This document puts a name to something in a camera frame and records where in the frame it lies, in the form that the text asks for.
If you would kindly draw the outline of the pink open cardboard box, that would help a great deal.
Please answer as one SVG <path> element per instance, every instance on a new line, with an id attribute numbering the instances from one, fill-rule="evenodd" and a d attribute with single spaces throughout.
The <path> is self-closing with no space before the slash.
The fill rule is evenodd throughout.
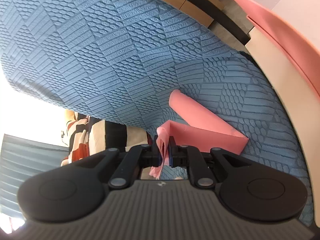
<path id="1" fill-rule="evenodd" d="M 319 0 L 234 0 L 319 93 Z"/>

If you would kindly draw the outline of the blue textured floor chair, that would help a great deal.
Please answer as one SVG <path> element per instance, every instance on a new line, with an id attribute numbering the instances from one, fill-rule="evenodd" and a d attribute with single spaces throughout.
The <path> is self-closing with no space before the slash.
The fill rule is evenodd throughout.
<path id="1" fill-rule="evenodd" d="M 245 158 L 300 179 L 308 168 L 261 69 L 161 0 L 1 0 L 1 65 L 38 99 L 155 135 L 179 89 L 249 138 Z"/>

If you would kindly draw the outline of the pink plastic bag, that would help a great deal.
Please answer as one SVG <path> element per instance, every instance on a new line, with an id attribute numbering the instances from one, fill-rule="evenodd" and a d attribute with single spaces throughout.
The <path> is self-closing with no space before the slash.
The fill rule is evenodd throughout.
<path id="1" fill-rule="evenodd" d="M 218 147 L 239 155 L 249 139 L 216 114 L 186 96 L 180 90 L 173 90 L 169 106 L 184 121 L 168 120 L 169 134 L 177 145 L 195 146 L 201 152 Z"/>

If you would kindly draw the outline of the striped fleece blanket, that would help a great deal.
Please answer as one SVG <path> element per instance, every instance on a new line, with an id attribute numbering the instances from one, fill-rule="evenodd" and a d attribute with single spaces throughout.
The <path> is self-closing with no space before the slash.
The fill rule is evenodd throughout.
<path id="1" fill-rule="evenodd" d="M 108 148 L 127 152 L 136 145 L 152 144 L 151 136 L 143 128 L 94 118 L 68 109 L 65 110 L 65 115 L 69 150 L 61 166 L 103 152 Z"/>

